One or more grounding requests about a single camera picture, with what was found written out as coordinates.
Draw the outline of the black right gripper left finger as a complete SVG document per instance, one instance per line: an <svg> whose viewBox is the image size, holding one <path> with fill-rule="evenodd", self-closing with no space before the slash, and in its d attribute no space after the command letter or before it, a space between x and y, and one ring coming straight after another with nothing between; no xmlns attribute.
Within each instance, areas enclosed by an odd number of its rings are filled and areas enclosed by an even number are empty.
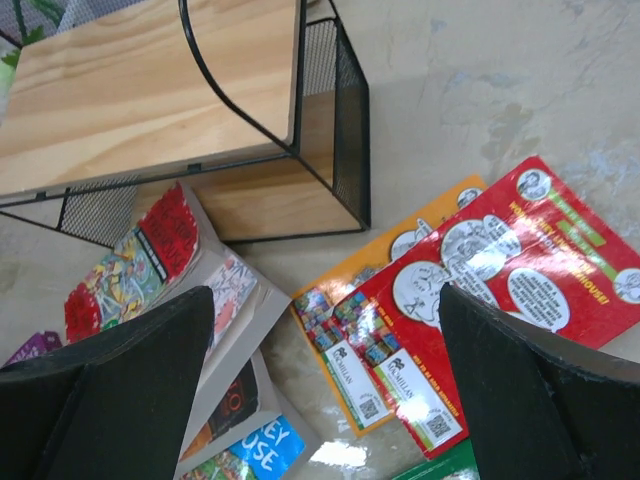
<svg viewBox="0 0 640 480"><path fill-rule="evenodd" d="M213 295L145 314L1 370L4 479L170 479L205 352Z"/></svg>

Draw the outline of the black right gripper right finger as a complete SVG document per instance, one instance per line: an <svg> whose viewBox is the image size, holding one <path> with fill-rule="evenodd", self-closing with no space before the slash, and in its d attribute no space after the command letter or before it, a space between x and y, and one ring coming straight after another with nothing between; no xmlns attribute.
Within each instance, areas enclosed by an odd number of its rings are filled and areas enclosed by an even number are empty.
<svg viewBox="0 0 640 480"><path fill-rule="evenodd" d="M439 315L481 478L638 478L638 363L451 284Z"/></svg>

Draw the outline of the dark brown cover book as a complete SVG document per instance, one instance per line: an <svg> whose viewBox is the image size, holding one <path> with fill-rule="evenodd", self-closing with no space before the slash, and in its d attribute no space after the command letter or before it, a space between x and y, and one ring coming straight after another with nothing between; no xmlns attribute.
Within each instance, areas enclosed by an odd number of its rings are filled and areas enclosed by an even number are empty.
<svg viewBox="0 0 640 480"><path fill-rule="evenodd" d="M257 349L180 458L192 469L275 420L281 407L262 353Z"/></svg>

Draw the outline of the red back cover book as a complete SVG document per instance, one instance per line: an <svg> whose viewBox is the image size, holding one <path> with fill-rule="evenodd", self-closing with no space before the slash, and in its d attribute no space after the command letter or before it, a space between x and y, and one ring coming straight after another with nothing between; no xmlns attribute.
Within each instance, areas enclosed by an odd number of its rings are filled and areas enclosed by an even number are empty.
<svg viewBox="0 0 640 480"><path fill-rule="evenodd" d="M600 348L639 320L639 256L538 157L530 157L367 280L359 292L398 349L361 362L425 457L466 439L440 325L453 285L528 323Z"/></svg>

